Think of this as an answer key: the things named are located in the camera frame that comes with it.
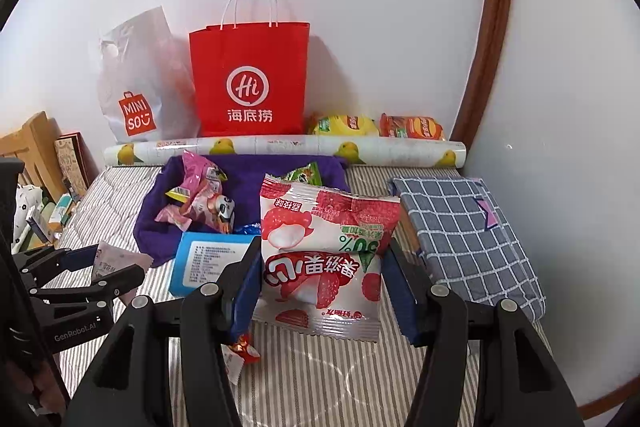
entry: bed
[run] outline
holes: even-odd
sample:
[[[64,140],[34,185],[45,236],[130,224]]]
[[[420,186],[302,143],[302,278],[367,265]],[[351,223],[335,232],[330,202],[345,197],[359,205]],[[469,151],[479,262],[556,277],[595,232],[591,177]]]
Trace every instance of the bed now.
[[[143,197],[161,168],[153,166],[107,167],[94,181],[66,227],[60,247],[80,248],[107,241],[138,251],[132,236]],[[459,176],[451,169],[448,175]],[[347,179],[353,192],[387,194],[387,181],[396,175],[436,174],[431,169],[352,166]],[[402,249],[414,251],[415,237],[406,220],[396,229]],[[139,288],[155,302],[171,299],[168,286],[173,261],[151,269]],[[90,269],[63,273],[49,287],[88,285]],[[124,311],[114,304],[114,315]],[[378,343],[339,341],[301,335],[282,328],[253,323],[252,335],[262,360],[246,366],[238,386],[232,386],[236,406],[245,426],[395,426],[407,416],[425,349],[410,347],[401,335],[383,289],[380,301],[382,327]],[[546,338],[535,324],[536,330]],[[102,339],[64,351],[60,371],[72,395],[99,348]],[[186,426],[182,398],[179,341],[170,342],[170,388],[174,425]],[[465,390],[459,425],[471,426],[478,383],[478,354],[467,360]]]

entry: screw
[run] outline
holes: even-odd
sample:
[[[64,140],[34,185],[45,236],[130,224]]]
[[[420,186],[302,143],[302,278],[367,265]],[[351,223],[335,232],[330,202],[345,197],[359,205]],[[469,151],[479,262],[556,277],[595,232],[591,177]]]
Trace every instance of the screw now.
[[[146,295],[138,295],[137,297],[133,297],[131,301],[131,305],[135,309],[144,308],[146,304],[149,302],[149,298]]]
[[[446,297],[449,295],[449,288],[447,288],[444,284],[434,284],[431,287],[431,293],[433,293],[436,297]]]
[[[518,309],[518,305],[511,299],[505,299],[503,301],[500,301],[500,308],[502,308],[506,312],[514,312]]]
[[[216,293],[218,293],[219,290],[220,288],[214,282],[208,282],[206,284],[203,284],[200,287],[200,293],[202,293],[204,296],[207,296],[207,297],[215,295]]]

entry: yellow snack bag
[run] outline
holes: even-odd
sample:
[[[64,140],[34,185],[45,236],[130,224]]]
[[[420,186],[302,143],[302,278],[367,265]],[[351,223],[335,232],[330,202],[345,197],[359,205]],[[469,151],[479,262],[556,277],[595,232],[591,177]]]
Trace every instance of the yellow snack bag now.
[[[320,118],[311,134],[332,136],[379,136],[376,124],[366,116],[336,114]]]

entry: blue gripper pad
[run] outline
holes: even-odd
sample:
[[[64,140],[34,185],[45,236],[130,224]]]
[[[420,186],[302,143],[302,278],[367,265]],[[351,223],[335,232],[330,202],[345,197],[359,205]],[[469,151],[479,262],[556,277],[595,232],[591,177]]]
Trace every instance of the blue gripper pad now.
[[[97,250],[98,245],[70,250],[60,257],[60,267],[69,270],[69,272],[75,272],[76,270],[93,266]]]
[[[409,283],[402,274],[392,248],[399,248],[395,240],[383,255],[382,277],[385,279],[386,291],[389,293],[400,331],[412,346],[418,347],[422,344],[418,340],[420,335],[417,328],[417,302],[409,288]]]
[[[254,237],[242,261],[239,263],[240,273],[246,273],[242,284],[233,300],[233,323],[231,325],[230,343],[234,343],[240,335],[249,330],[255,304],[262,288],[262,252],[260,236]]]

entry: pink candy wrapper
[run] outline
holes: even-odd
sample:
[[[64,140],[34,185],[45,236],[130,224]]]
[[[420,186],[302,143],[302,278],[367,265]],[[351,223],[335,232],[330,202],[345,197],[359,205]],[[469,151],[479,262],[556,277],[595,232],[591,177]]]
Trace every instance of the pink candy wrapper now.
[[[231,233],[234,229],[236,204],[222,194],[222,188],[216,191],[207,180],[201,183],[201,187],[193,201],[182,206],[180,213],[194,221],[204,223],[217,232]]]
[[[222,182],[226,181],[225,173],[211,160],[190,151],[182,153],[184,179],[182,183],[169,190],[166,195],[180,203],[191,200],[203,180],[208,180],[213,190],[222,192]]]
[[[180,208],[178,206],[175,206],[174,204],[168,204],[166,207],[160,210],[160,212],[158,212],[156,221],[158,223],[171,223],[183,232],[186,232],[191,226],[192,219],[190,217],[183,216],[180,213]]]

